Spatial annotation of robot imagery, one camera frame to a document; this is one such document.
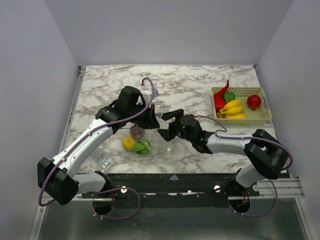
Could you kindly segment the purple mangosteen toy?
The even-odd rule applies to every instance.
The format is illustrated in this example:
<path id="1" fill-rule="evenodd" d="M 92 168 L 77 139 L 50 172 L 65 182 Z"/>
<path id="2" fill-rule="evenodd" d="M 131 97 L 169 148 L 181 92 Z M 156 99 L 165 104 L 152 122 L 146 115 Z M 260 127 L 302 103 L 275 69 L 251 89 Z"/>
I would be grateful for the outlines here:
<path id="1" fill-rule="evenodd" d="M 145 135 L 145 130 L 137 125 L 132 127 L 129 132 L 130 135 L 136 140 L 143 138 Z"/>

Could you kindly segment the clear zip top bag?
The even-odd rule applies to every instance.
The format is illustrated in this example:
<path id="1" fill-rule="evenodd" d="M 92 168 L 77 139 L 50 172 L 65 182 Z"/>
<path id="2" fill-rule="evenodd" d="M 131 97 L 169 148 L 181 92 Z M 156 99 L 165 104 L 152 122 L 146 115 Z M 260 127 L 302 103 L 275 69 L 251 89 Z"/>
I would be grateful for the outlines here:
<path id="1" fill-rule="evenodd" d="M 120 128 L 117 137 L 118 150 L 126 158 L 157 158 L 157 157 L 169 157 L 173 155 L 175 146 L 169 142 L 166 142 L 160 134 L 157 132 L 157 129 L 144 129 L 144 139 L 147 139 L 150 142 L 151 150 L 147 155 L 139 155 L 133 151 L 128 151 L 123 147 L 123 139 L 125 137 L 131 136 L 130 129 L 134 126 L 138 126 L 136 123 L 128 122 L 123 127 Z"/>

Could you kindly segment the green watermelon toy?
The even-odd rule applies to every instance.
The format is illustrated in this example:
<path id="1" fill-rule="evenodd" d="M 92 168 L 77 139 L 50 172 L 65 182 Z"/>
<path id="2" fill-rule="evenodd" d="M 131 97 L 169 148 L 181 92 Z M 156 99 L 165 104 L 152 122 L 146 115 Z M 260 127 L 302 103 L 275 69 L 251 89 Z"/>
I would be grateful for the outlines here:
<path id="1" fill-rule="evenodd" d="M 138 155 L 148 155 L 150 151 L 151 143 L 147 139 L 141 138 L 134 143 L 134 152 Z"/>

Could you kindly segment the yellow lemon toy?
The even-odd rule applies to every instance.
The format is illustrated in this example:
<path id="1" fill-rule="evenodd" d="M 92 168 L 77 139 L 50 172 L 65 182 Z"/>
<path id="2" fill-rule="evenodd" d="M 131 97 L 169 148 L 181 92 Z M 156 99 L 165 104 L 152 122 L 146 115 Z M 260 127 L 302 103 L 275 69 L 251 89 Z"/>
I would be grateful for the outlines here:
<path id="1" fill-rule="evenodd" d="M 123 139 L 122 145 L 127 151 L 133 151 L 136 140 L 132 136 L 127 136 Z"/>

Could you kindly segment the red chili pepper toy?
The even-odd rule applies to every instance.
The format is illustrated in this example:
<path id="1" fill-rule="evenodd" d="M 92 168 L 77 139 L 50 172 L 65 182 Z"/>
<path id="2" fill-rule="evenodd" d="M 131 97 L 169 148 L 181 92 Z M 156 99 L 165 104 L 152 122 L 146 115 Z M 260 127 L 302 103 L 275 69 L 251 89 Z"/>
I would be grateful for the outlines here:
<path id="1" fill-rule="evenodd" d="M 221 98 L 223 94 L 228 90 L 229 84 L 230 84 L 230 81 L 227 80 L 226 85 L 219 92 L 215 93 L 213 96 L 215 98 Z"/>

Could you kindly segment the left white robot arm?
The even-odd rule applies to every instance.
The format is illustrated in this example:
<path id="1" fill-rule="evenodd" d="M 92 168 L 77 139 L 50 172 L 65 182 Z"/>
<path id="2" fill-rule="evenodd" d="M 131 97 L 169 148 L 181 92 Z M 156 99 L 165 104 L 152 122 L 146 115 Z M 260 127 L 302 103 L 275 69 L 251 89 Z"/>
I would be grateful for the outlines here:
<path id="1" fill-rule="evenodd" d="M 69 203 L 77 194 L 95 192 L 101 198 L 107 197 L 111 185 L 102 172 L 76 176 L 77 171 L 101 143 L 127 123 L 147 130 L 160 127 L 155 106 L 145 97 L 139 89 L 125 86 L 116 100 L 98 110 L 88 128 L 65 150 L 52 159 L 42 158 L 37 164 L 40 192 L 47 193 L 61 205 Z"/>

